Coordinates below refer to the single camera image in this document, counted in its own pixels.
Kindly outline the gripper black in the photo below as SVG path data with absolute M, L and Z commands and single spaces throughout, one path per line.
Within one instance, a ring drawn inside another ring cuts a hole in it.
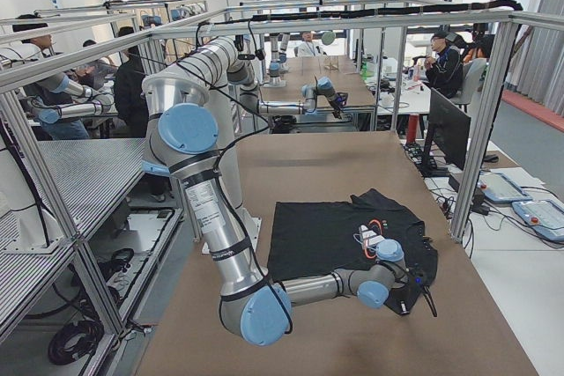
M 387 298 L 387 307 L 396 314 L 409 314 L 422 295 L 434 317 L 438 316 L 432 293 L 421 278 L 409 280 L 398 288 L 392 288 Z
M 332 107 L 335 113 L 340 113 L 344 107 L 343 100 L 341 98 L 336 98 L 332 101 Z

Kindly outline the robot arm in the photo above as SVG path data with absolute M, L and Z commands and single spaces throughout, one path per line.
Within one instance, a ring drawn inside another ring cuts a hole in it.
M 219 120 L 212 118 L 204 106 L 211 103 L 212 92 L 223 92 L 219 83 L 223 77 L 230 85 L 240 87 L 234 102 L 259 117 L 313 113 L 320 96 L 327 99 L 333 114 L 340 116 L 348 97 L 337 92 L 330 79 L 320 77 L 302 88 L 301 102 L 264 102 L 259 99 L 261 86 L 249 58 L 237 49 L 233 39 L 218 37 L 143 80 L 149 107 L 142 161 L 146 172 L 171 173 L 164 155 L 157 152 L 159 140 L 168 149 L 189 156 L 212 149 L 220 134 Z
M 425 226 L 375 189 L 347 202 L 280 203 L 269 263 L 220 182 L 219 125 L 206 103 L 212 80 L 162 71 L 142 87 L 150 107 L 143 167 L 177 179 L 221 279 L 219 319 L 247 343 L 267 346 L 293 328 L 293 309 L 355 297 L 408 314 L 427 297 L 438 258 Z

